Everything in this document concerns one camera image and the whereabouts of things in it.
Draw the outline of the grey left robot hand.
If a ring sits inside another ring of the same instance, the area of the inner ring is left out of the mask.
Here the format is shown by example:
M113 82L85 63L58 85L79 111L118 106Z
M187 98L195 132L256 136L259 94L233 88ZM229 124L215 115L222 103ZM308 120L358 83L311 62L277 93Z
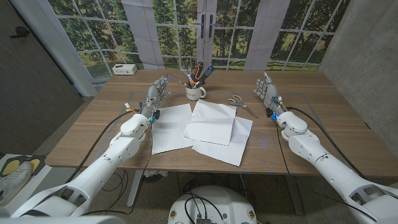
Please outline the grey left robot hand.
M163 100L171 94L171 92L167 90L167 87L167 77L160 77L149 87L146 100L141 110L141 115L150 118L152 114L160 108Z

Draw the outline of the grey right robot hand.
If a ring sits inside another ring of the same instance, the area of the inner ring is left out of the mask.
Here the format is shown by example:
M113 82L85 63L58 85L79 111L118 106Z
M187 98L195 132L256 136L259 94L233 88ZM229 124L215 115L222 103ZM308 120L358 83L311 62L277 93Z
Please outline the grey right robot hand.
M264 102L268 117L277 118L287 111L287 108L283 105L282 97L267 72L264 72L264 80L257 79L256 87L254 93Z

